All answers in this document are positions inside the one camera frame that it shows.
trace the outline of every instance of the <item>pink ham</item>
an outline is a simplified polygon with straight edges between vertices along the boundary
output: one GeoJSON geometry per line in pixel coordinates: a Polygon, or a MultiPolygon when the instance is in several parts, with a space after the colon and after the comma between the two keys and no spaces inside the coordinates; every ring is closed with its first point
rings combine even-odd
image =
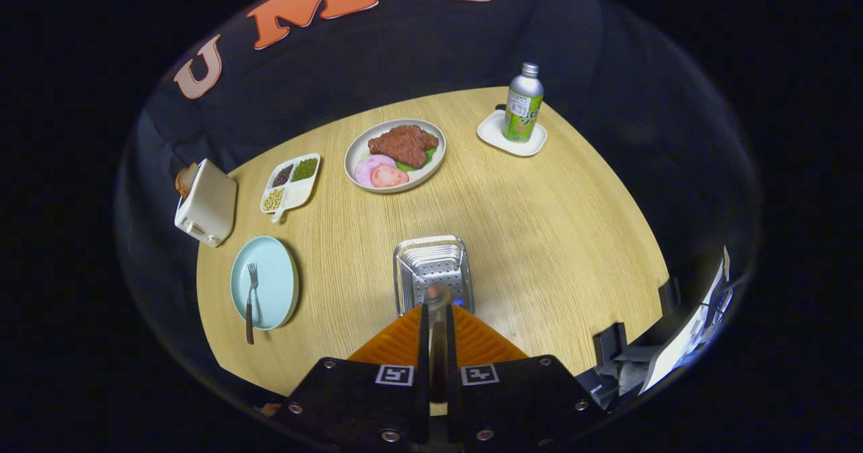
{"type": "Polygon", "coordinates": [[[410,181],[410,177],[407,176],[407,173],[398,170],[396,167],[391,167],[388,164],[381,164],[378,165],[375,170],[372,170],[370,180],[372,185],[375,185],[376,188],[380,189],[402,185],[402,183],[410,181]]]}
{"type": "Polygon", "coordinates": [[[375,170],[376,167],[379,167],[382,164],[395,167],[395,160],[389,158],[387,155],[372,155],[364,158],[354,170],[354,179],[357,179],[357,182],[359,182],[360,185],[372,187],[372,170],[375,170]]]}

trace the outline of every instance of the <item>orange gripper base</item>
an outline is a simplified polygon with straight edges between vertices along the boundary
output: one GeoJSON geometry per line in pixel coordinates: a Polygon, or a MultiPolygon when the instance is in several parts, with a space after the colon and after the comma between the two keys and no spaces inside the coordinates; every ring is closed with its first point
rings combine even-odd
{"type": "Polygon", "coordinates": [[[422,305],[417,305],[389,324],[357,349],[349,361],[392,366],[417,366],[419,351],[419,318],[422,305]]]}
{"type": "Polygon", "coordinates": [[[459,367],[527,358],[521,349],[468,311],[453,306],[452,314],[456,318],[456,358],[459,367]]]}

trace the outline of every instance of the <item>green beans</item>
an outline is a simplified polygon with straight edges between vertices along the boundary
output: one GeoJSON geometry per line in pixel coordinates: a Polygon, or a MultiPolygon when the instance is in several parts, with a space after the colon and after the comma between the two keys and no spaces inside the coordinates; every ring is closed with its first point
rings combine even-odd
{"type": "Polygon", "coordinates": [[[317,158],[304,159],[303,161],[299,162],[299,164],[297,164],[297,168],[293,170],[293,176],[291,177],[291,181],[296,182],[296,180],[308,179],[308,177],[311,177],[315,174],[315,169],[317,167],[317,158]]]}

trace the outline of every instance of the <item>fork handle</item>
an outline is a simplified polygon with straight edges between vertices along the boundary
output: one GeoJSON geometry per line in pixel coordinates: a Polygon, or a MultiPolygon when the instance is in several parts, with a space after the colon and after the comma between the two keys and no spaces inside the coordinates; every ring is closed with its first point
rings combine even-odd
{"type": "Polygon", "coordinates": [[[246,342],[255,345],[255,336],[252,334],[252,302],[246,302],[246,342]]]}

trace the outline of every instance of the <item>aluminum bottle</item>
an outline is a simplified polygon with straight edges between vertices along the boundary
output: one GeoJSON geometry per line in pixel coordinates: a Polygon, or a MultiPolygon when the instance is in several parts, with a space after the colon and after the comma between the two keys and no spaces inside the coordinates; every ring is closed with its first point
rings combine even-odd
{"type": "Polygon", "coordinates": [[[537,74],[539,66],[536,63],[523,63],[521,74],[509,84],[503,136],[510,142],[527,143],[533,134],[543,98],[542,82],[537,79],[537,74]]]}

